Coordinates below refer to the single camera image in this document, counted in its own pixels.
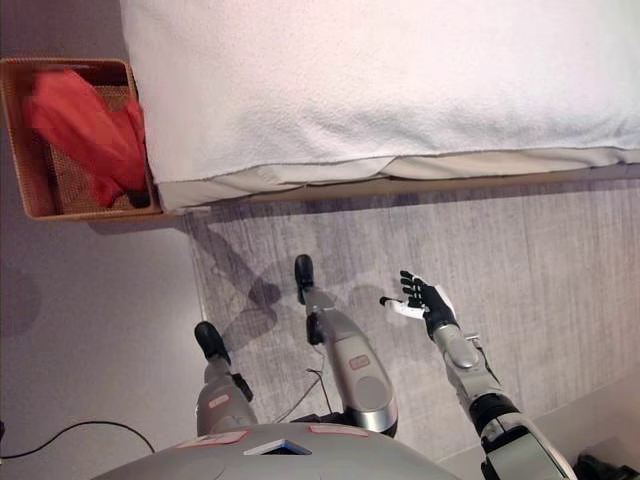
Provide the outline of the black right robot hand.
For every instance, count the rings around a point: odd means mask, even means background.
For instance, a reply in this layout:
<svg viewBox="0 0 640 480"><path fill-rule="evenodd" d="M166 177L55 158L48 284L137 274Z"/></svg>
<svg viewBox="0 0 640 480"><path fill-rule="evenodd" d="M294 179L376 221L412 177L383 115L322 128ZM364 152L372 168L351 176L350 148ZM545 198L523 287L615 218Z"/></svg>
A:
<svg viewBox="0 0 640 480"><path fill-rule="evenodd" d="M454 307L439 285L431 285L406 270L400 271L400 284L406 299L382 296L379 299L381 306L403 317L422 320L432 341L438 329L449 325L459 326Z"/></svg>

